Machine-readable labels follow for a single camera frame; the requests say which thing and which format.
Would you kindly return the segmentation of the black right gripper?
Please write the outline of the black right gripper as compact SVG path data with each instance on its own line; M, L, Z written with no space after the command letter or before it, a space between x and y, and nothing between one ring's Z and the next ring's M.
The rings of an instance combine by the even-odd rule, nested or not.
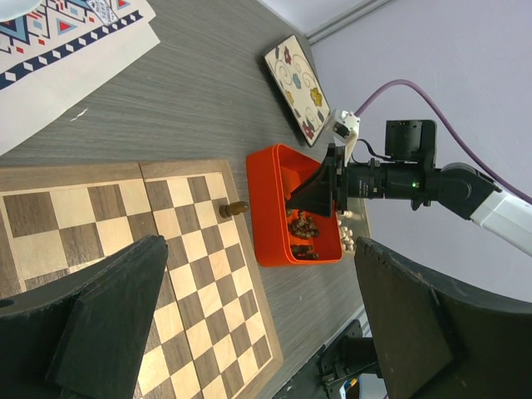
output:
M344 164L345 148L331 144L320 167L286 201L298 209L331 218L334 210L345 210L349 198L409 200L416 210L435 200L426 187L427 178L436 172L436 145L422 145L414 160L394 159L366 164Z

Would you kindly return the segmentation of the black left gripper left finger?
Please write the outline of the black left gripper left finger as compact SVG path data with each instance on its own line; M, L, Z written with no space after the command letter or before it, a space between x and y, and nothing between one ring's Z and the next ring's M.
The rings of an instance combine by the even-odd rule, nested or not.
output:
M131 398L168 248L147 235L1 301L3 398Z

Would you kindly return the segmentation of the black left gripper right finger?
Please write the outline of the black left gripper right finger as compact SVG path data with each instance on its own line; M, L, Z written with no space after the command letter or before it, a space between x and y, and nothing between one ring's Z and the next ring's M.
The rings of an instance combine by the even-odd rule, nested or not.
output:
M358 285L391 398L529 398L531 305L360 237Z

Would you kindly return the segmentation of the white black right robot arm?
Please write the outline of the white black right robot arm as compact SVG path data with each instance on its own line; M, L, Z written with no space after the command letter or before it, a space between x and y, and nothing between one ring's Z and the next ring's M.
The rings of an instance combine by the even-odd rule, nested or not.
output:
M437 168L434 121L388 121L385 154L383 162L349 164L342 147L329 145L320 167L288 197L287 208L330 218L346 211L350 198L408 200L412 209L437 202L530 254L530 203L470 165Z

